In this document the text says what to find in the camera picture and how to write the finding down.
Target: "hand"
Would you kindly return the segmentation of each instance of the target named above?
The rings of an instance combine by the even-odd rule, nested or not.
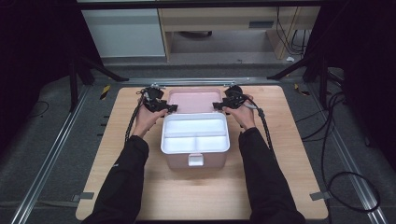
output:
[[[253,109],[250,109],[244,105],[239,106],[237,109],[231,109],[230,107],[224,106],[222,110],[226,113],[233,115],[235,120],[245,129],[256,127],[254,122],[254,114]]]
[[[144,105],[141,105],[136,115],[136,125],[134,126],[132,135],[143,138],[146,132],[155,124],[157,119],[164,116],[167,112],[167,109],[151,112]]]

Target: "table top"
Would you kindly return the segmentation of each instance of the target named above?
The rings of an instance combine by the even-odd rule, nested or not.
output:
[[[172,87],[164,90],[163,99],[167,99],[170,90],[181,88],[226,90],[224,87]],[[94,192],[94,196],[91,200],[80,200],[76,212],[78,219],[84,219],[92,212],[107,173],[120,155],[125,131],[140,97],[136,92],[141,89],[123,88],[119,92],[84,189],[84,192]],[[278,86],[243,86],[242,89],[245,94],[253,95],[254,102],[264,110],[274,151],[297,209],[307,219],[326,218],[325,203],[310,198],[311,193],[319,191],[318,182],[282,89]],[[261,120],[255,114],[256,125],[265,139]],[[163,119],[157,121],[144,138],[150,151],[139,220],[249,218],[251,209],[238,148],[238,135],[242,129],[232,116],[227,116],[227,123],[231,146],[224,167],[171,170],[161,151]]]

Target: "black sleeve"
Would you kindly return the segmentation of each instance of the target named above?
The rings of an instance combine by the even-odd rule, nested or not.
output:
[[[252,213],[251,223],[305,223],[291,196],[273,153],[257,128],[239,136],[239,148],[244,162],[247,195]]]
[[[100,189],[92,214],[82,223],[134,223],[142,201],[148,144],[131,136]]]

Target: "open box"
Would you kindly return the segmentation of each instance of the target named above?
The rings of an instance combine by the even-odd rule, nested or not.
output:
[[[217,89],[169,92],[177,112],[165,117],[161,149],[170,168],[222,167],[230,148],[227,120],[212,103],[221,102]]]

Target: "person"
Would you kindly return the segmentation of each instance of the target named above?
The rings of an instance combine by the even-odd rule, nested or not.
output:
[[[223,111],[233,115],[245,130],[238,141],[252,210],[250,223],[305,223],[286,178],[256,127],[253,110],[240,106],[224,107]],[[151,113],[144,106],[139,108],[134,131],[109,171],[92,213],[82,223],[134,223],[140,211],[144,167],[149,156],[149,145],[143,137],[166,113],[166,110]]]

